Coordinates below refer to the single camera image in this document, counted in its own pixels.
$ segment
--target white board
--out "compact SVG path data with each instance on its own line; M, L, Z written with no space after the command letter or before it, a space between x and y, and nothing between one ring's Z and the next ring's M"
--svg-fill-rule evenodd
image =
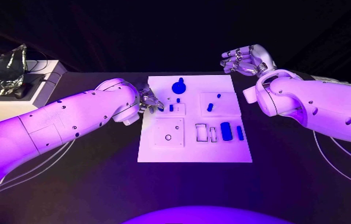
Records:
M178 95L173 85L180 78L184 78L187 91ZM155 114L145 112L138 161L253 162L230 75L152 76L148 83L165 103L165 110ZM210 101L214 104L213 111L206 106ZM223 140L223 122L230 123L230 141ZM207 125L207 142L197 141L197 124ZM240 140L238 126L242 127L245 140ZM210 128L216 128L217 142L212 141Z

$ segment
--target small blue piece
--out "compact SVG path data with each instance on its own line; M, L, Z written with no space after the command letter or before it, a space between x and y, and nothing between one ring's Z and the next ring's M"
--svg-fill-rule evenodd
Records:
M245 140L243 130L240 126L238 126L238 132L239 132L240 140Z
M213 107L214 107L214 104L213 104L213 103L209 104L209 108L207 108L207 110L209 110L209 111L213 111Z
M175 82L173 85L173 91L175 92L175 94L183 94L186 90L187 90L186 81L184 78L180 78L180 81Z
M229 122L222 123L222 137L225 141L233 140L233 134Z

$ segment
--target black table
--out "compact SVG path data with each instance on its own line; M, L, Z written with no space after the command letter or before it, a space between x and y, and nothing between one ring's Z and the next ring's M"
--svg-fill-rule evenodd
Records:
M148 76L187 74L223 72L69 72L50 101L112 78L135 84ZM258 103L248 104L242 91L256 77L236 73L232 78L253 163L138 163L142 119L131 126L110 121L77 140L43 175L0 193L0 223L121 223L187 205L249 209L297 223L350 223L351 181L326 162L313 131L291 118L268 117ZM351 175L350 156L327 136L318 134L318 139L326 155ZM21 166L9 179L54 152Z

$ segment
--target white cable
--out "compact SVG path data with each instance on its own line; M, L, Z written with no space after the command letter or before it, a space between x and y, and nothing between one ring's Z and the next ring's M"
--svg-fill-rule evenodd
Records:
M346 153L349 153L349 155L351 156L351 153L346 150L346 148L340 145L340 143L337 142L337 140L333 137L331 137L331 140L334 141L337 146L346 151Z
M47 167L38 174L35 174L35 175L34 175L31 178L28 178L27 180L21 181L21 182L18 182L17 184L11 185L9 187L4 188L4 189L0 190L0 192L5 191L6 189L12 188L14 186L19 185L21 183L27 182L28 180L31 180L32 178L35 178L38 175L41 175L41 174L43 174L43 173L44 173L44 172L54 166L54 164L60 161L60 159L63 158L63 156L64 156L66 153L69 152L69 150L70 150L70 148L71 148L74 142L76 142L76 140L73 141L73 143L71 143L69 149L66 150L66 152L63 153L61 157L54 161L54 163L53 163L53 164L51 164L51 165L50 165L50 166L48 166L48 167Z
M14 179L11 179L9 181L6 181L5 183L2 183L4 182L4 180L5 180L5 178L6 178L6 176L4 177L4 179L2 179L2 181L0 181L0 186L4 186L5 184L8 184L9 182L12 182L14 180L17 180L17 179L19 179L21 177L24 177L25 175L28 175L32 171L35 171L54 157L56 157L56 155L64 150L64 148L67 147L67 145L70 144L70 142L69 143L66 143L66 145L61 147L61 149L56 152L56 154L34 168L34 169L31 169L28 172L25 172L24 174L21 174L18 177L15 177Z
M317 146L318 146L318 149L320 149L320 152L321 152L321 154L323 154L323 156L324 156L326 161L330 163L330 165L331 165L333 168L339 171L339 173L340 173L349 180L351 180L351 177L349 177L349 176L347 176L347 175L337 169L337 167L334 167L334 165L331 164L330 160L327 159L327 157L326 157L326 155L324 155L324 152L323 152L323 150L321 150L320 144L318 144L318 140L317 140Z

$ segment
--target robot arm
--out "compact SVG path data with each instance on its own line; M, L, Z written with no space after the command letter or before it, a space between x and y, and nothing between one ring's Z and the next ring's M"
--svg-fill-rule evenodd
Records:
M64 145L113 118L126 125L148 107L164 108L147 87L138 90L123 79L105 81L96 90L58 100L0 122L0 179L28 160Z
M308 129L351 141L350 85L304 81L291 71L277 69L272 57L261 45L232 50L223 57L230 57L222 61L225 72L239 71L245 75L258 75L256 86L245 90L245 96L249 103L259 102L264 113L291 117Z

